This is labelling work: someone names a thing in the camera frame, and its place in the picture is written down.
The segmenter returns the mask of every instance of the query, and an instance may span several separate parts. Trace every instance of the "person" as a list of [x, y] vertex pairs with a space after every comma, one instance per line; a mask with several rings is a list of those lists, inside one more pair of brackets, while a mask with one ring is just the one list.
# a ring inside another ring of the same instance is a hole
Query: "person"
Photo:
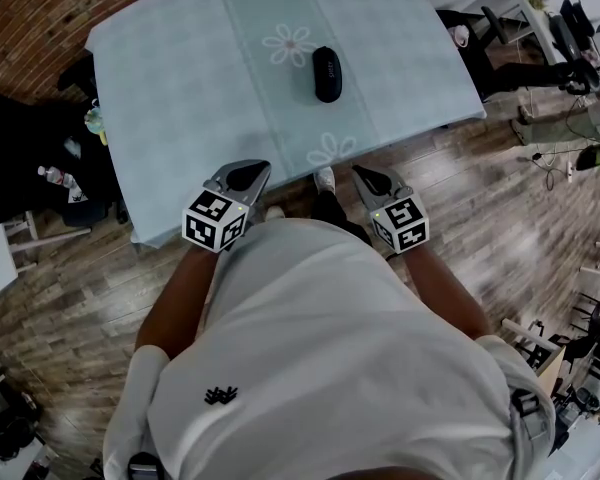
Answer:
[[105, 477], [143, 450], [187, 480], [526, 478], [555, 431], [534, 372], [430, 248], [402, 255], [418, 299], [333, 171], [315, 180], [314, 219], [276, 209], [184, 256], [138, 332]]
[[577, 110], [572, 107], [568, 112], [556, 116], [533, 118], [525, 107], [520, 107], [520, 117], [511, 121], [511, 127], [525, 145], [583, 137], [600, 141], [600, 90], [596, 96], [598, 101], [594, 104]]

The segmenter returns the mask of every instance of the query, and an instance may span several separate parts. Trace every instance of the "black logo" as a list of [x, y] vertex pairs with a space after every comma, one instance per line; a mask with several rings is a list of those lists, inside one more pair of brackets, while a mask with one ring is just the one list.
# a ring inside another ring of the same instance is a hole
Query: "black logo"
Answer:
[[238, 394], [238, 388], [232, 388], [229, 386], [226, 391], [222, 391], [220, 388], [215, 388], [213, 391], [207, 389], [207, 394], [204, 397], [204, 401], [209, 405], [213, 405], [216, 402], [220, 402], [222, 405], [227, 405], [233, 400]]

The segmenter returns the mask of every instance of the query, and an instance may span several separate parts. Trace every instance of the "wooden floor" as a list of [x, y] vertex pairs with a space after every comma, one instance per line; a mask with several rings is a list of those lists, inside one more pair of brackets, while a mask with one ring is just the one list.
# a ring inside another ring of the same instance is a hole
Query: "wooden floor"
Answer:
[[[571, 185], [555, 171], [555, 188], [547, 191], [545, 171], [528, 160], [536, 147], [520, 146], [509, 128], [518, 98], [528, 94], [487, 104], [486, 121], [414, 137], [357, 161], [391, 166], [420, 192], [431, 245], [495, 329], [504, 317], [541, 318], [550, 333], [567, 329], [578, 289], [600, 293], [600, 283], [578, 277], [580, 265], [597, 259], [600, 168], [576, 173]], [[572, 101], [534, 91], [536, 112]], [[583, 144], [561, 143], [558, 151], [568, 146]], [[553, 167], [564, 169], [566, 157], [559, 155]], [[364, 223], [349, 166], [336, 167], [338, 197], [350, 218]], [[309, 214], [314, 195], [310, 180], [300, 180], [264, 200], [299, 217]], [[61, 230], [51, 215], [41, 216], [40, 226]], [[179, 238], [160, 250], [133, 245], [130, 232], [110, 219], [90, 235], [18, 258], [40, 264], [0, 297], [0, 360], [44, 405], [40, 432], [59, 454], [53, 470], [60, 478], [81, 478], [100, 454], [135, 332], [188, 247]]]

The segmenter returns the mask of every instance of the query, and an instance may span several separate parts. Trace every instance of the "white sneaker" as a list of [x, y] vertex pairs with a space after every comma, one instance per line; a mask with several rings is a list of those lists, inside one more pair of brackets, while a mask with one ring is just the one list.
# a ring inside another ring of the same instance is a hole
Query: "white sneaker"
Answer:
[[318, 189], [318, 194], [325, 190], [333, 192], [334, 194], [336, 193], [336, 177], [333, 174], [333, 169], [331, 167], [325, 167], [318, 172], [314, 172], [313, 181]]
[[284, 219], [284, 211], [279, 206], [270, 206], [264, 216], [265, 222], [275, 219]]

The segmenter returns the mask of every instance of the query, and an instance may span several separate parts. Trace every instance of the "pant leg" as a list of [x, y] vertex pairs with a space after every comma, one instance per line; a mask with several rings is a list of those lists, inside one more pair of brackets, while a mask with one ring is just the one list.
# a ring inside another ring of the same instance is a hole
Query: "pant leg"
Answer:
[[357, 236], [367, 245], [371, 245], [371, 239], [364, 228], [347, 220], [347, 214], [342, 209], [342, 206], [340, 206], [333, 192], [325, 190], [318, 194], [313, 204], [311, 218], [338, 226], [340, 229], [344, 229], [352, 235]]
[[[588, 112], [570, 115], [569, 127], [585, 137], [600, 138]], [[565, 118], [553, 122], [521, 125], [519, 128], [522, 142], [525, 144], [550, 144], [582, 138], [569, 130]]]

